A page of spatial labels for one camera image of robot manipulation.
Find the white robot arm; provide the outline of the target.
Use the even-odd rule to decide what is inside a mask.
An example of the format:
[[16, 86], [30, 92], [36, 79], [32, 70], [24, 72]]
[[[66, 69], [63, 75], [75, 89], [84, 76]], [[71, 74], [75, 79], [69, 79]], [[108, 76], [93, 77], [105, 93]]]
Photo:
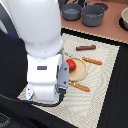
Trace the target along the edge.
[[52, 104], [68, 76], [63, 61], [58, 0], [0, 0], [0, 29], [25, 43], [28, 60], [26, 99]]

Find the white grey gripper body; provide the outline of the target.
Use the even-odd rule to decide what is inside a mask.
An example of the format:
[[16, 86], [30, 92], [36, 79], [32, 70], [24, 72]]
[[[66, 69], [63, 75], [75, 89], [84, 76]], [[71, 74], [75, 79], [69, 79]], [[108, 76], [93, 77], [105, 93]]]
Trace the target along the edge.
[[34, 95], [41, 103], [59, 100], [59, 90], [67, 89], [69, 82], [68, 64], [58, 54], [46, 59], [28, 59], [27, 82], [33, 86]]

